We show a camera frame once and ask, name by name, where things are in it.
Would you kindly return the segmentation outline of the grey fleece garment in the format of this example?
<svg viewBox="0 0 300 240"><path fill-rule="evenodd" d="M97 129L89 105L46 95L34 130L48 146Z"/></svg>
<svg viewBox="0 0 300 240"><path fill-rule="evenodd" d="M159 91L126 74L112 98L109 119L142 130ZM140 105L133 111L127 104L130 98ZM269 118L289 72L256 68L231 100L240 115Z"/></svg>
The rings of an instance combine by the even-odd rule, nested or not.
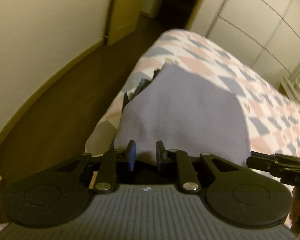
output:
<svg viewBox="0 0 300 240"><path fill-rule="evenodd" d="M139 160L156 163L156 143L192 157L212 153L237 165L250 154L247 124L236 96L207 79L166 64L128 102L114 139L117 150L136 143Z"/></svg>

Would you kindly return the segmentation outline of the folded clothes stack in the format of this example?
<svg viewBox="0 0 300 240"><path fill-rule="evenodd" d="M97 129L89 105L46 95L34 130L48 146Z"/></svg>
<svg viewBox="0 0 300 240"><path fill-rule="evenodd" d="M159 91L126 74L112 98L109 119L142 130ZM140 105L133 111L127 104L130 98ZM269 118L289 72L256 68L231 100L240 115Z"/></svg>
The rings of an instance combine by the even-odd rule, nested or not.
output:
<svg viewBox="0 0 300 240"><path fill-rule="evenodd" d="M125 106L139 95L154 78L156 78L160 71L160 69L155 69L152 77L149 77L142 72L134 72L129 76L125 85L121 89L121 91L124 92L121 111L123 111Z"/></svg>

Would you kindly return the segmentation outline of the checkered pink grey quilt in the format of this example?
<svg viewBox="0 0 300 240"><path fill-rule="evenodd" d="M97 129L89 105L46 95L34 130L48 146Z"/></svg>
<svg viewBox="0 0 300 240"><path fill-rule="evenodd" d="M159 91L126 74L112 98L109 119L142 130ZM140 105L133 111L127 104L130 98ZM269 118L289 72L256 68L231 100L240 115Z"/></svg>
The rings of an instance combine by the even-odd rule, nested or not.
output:
<svg viewBox="0 0 300 240"><path fill-rule="evenodd" d="M149 77L155 69L173 64L234 94L247 124L250 152L300 157L300 105L289 100L212 41L185 30L164 32L138 60L132 71ZM101 155L114 147L122 115L120 90L85 143L85 150Z"/></svg>

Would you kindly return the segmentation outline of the white wardrobe doors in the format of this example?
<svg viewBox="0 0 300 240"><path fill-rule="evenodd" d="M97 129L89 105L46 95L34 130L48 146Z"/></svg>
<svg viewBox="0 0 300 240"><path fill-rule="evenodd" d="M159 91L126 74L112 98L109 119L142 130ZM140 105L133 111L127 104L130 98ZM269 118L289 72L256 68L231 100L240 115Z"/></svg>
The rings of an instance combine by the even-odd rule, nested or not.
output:
<svg viewBox="0 0 300 240"><path fill-rule="evenodd" d="M300 0L198 0L187 29L215 42L274 87L300 68Z"/></svg>

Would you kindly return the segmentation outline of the wooden door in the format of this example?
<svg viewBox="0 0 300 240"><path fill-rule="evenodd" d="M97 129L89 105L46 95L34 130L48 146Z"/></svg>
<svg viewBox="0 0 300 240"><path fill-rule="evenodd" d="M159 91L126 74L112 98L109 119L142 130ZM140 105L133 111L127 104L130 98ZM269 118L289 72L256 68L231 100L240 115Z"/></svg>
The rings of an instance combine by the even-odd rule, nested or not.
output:
<svg viewBox="0 0 300 240"><path fill-rule="evenodd" d="M106 31L106 45L111 46L136 31L141 15L154 18L163 0L110 0Z"/></svg>

